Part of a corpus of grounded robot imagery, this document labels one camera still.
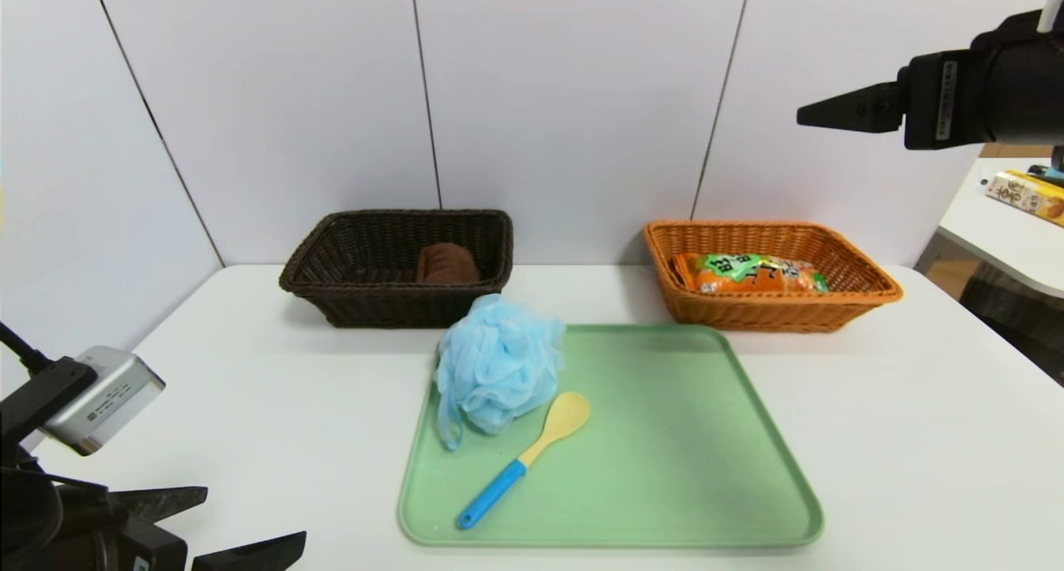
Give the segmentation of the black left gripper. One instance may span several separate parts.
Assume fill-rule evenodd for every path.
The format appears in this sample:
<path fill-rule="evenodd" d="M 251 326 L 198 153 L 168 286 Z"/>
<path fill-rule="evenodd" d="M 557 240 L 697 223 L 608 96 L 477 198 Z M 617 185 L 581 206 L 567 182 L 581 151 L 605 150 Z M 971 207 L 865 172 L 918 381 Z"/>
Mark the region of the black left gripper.
<path fill-rule="evenodd" d="M 182 570 L 189 545 L 159 522 L 203 504 L 205 486 L 111 491 L 86 480 L 2 468 L 4 570 Z M 288 570 L 307 532 L 201 554 L 192 570 Z"/>

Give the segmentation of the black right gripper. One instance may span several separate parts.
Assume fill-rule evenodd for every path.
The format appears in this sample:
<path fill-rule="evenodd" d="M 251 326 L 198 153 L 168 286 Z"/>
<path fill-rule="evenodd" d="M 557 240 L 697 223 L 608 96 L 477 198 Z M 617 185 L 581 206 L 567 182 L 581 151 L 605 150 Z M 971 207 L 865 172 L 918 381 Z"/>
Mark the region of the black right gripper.
<path fill-rule="evenodd" d="M 1062 62 L 1060 33 L 985 32 L 965 51 L 913 58 L 904 68 L 904 83 L 878 83 L 801 106 L 796 121 L 890 133 L 905 116 L 908 150 L 982 142 L 1059 145 Z"/>

